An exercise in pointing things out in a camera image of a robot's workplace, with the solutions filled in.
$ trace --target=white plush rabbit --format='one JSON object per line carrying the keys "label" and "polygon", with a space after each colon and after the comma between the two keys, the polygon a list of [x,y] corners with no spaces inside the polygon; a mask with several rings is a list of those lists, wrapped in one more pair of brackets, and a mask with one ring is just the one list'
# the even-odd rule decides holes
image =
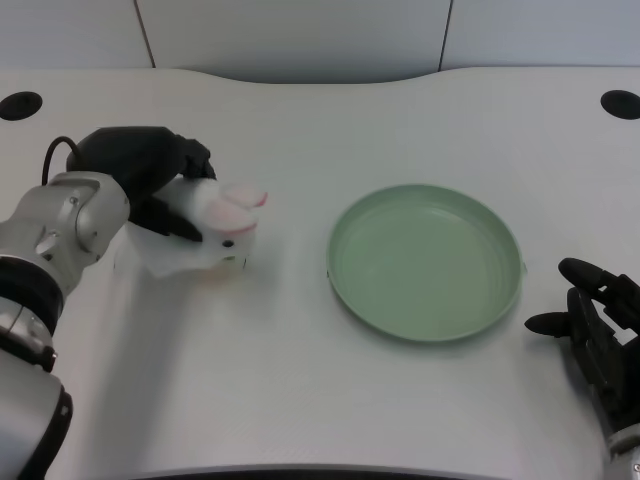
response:
{"label": "white plush rabbit", "polygon": [[253,212],[267,194],[248,185],[221,185],[212,179],[176,178],[154,195],[190,221],[202,243],[128,223],[127,231],[144,265],[156,277],[184,270],[209,269],[225,259],[244,262],[255,239]]}

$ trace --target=white wall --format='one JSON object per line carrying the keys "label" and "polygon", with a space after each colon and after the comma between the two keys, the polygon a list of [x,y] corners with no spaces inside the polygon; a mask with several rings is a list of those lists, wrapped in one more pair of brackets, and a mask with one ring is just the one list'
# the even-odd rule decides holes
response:
{"label": "white wall", "polygon": [[442,68],[640,66],[640,0],[454,0]]}
{"label": "white wall", "polygon": [[[139,0],[160,67],[266,82],[437,71],[450,0]],[[640,66],[640,0],[453,0],[442,68]],[[134,0],[0,0],[0,68],[150,67]]]}
{"label": "white wall", "polygon": [[133,0],[0,0],[0,68],[150,66]]}
{"label": "white wall", "polygon": [[273,83],[438,70],[449,0],[138,0],[158,67]]}

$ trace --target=plate rim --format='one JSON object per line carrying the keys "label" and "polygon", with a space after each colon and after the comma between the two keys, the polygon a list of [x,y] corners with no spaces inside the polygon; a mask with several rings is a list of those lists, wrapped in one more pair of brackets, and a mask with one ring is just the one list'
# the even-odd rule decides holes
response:
{"label": "plate rim", "polygon": [[[334,237],[336,235],[336,230],[337,230],[338,226],[340,225],[340,223],[344,220],[344,218],[354,208],[356,208],[360,203],[362,203],[365,200],[367,200],[369,197],[372,197],[374,195],[379,195],[379,194],[381,194],[383,192],[386,192],[386,191],[389,191],[389,190],[410,188],[410,187],[421,187],[421,188],[428,188],[428,189],[429,188],[433,188],[433,189],[439,189],[439,190],[446,190],[446,191],[449,191],[449,192],[453,192],[453,193],[455,193],[457,195],[461,195],[462,197],[465,197],[465,198],[471,200],[472,202],[477,203],[478,205],[480,205],[484,209],[486,209],[489,213],[491,213],[504,226],[506,231],[509,233],[509,236],[511,237],[511,240],[512,240],[513,244],[515,245],[516,252],[518,254],[518,284],[516,285],[516,289],[514,290],[513,295],[511,296],[509,301],[505,304],[505,306],[502,308],[502,310],[500,310],[500,313],[498,313],[495,316],[495,318],[492,319],[488,324],[483,325],[483,326],[481,326],[479,328],[476,328],[474,330],[465,332],[463,334],[452,335],[452,336],[444,337],[444,338],[438,338],[438,339],[411,338],[411,337],[407,337],[407,336],[399,335],[397,333],[390,332],[390,331],[385,330],[385,329],[379,327],[378,325],[375,325],[375,324],[371,323],[370,321],[366,320],[364,315],[362,315],[360,312],[358,312],[357,309],[349,302],[349,300],[347,298],[345,298],[345,295],[343,295],[343,293],[340,292],[340,290],[336,287],[336,279],[335,279],[336,275],[335,275],[335,272],[333,271],[332,262],[331,262],[331,245],[333,243]],[[496,323],[498,323],[501,319],[503,319],[506,316],[506,314],[513,308],[515,303],[520,298],[520,295],[521,295],[521,292],[522,292],[522,283],[523,283],[524,273],[526,271],[525,266],[524,266],[524,261],[522,259],[522,250],[520,249],[520,244],[518,243],[518,240],[517,240],[516,236],[513,234],[513,231],[511,230],[511,228],[509,228],[509,225],[507,225],[507,223],[496,212],[494,212],[493,209],[489,208],[485,203],[481,202],[480,200],[477,200],[477,199],[475,199],[475,198],[473,198],[473,197],[471,197],[471,196],[467,195],[466,193],[463,193],[463,192],[461,192],[459,190],[456,190],[454,188],[449,188],[449,187],[443,187],[441,185],[429,184],[429,183],[403,183],[403,184],[398,184],[398,185],[391,185],[391,186],[388,186],[388,187],[380,188],[378,190],[374,190],[373,192],[370,192],[370,193],[368,193],[366,195],[363,195],[362,197],[358,198],[356,201],[351,203],[351,205],[349,205],[340,214],[338,219],[334,222],[333,227],[331,228],[331,233],[329,234],[329,241],[327,242],[326,266],[327,266],[327,276],[329,277],[329,283],[331,284],[332,290],[338,296],[340,301],[349,309],[349,311],[353,315],[358,317],[358,319],[360,321],[362,321],[363,323],[365,323],[369,327],[374,328],[375,330],[377,330],[379,332],[383,332],[386,335],[390,335],[390,336],[395,337],[395,338],[400,338],[400,339],[403,339],[403,340],[408,340],[408,341],[412,341],[412,342],[416,342],[416,343],[442,343],[442,342],[450,342],[450,341],[455,341],[455,340],[461,340],[463,338],[467,338],[467,337],[471,337],[473,335],[476,335],[476,334],[482,332],[483,330],[486,330],[486,329],[490,328],[491,326],[495,325]]]}

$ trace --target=green plate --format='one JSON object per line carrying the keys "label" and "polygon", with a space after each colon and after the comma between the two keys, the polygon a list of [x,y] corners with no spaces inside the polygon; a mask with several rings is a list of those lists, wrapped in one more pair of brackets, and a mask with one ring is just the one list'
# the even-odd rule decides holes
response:
{"label": "green plate", "polygon": [[447,188],[403,185],[351,206],[327,251],[346,306],[391,335],[440,342],[473,335],[517,299],[523,263],[509,228]]}

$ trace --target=plush toy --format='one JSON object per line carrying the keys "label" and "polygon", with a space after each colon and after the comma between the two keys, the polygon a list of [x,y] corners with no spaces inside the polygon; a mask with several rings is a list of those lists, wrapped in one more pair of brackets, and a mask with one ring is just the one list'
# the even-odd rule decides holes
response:
{"label": "plush toy", "polygon": [[244,262],[255,239],[258,218],[267,194],[249,185],[221,185],[213,179],[176,178],[154,195],[190,221],[202,242],[163,236],[127,224],[131,241],[143,264],[156,277],[184,270],[209,269],[225,260]]}

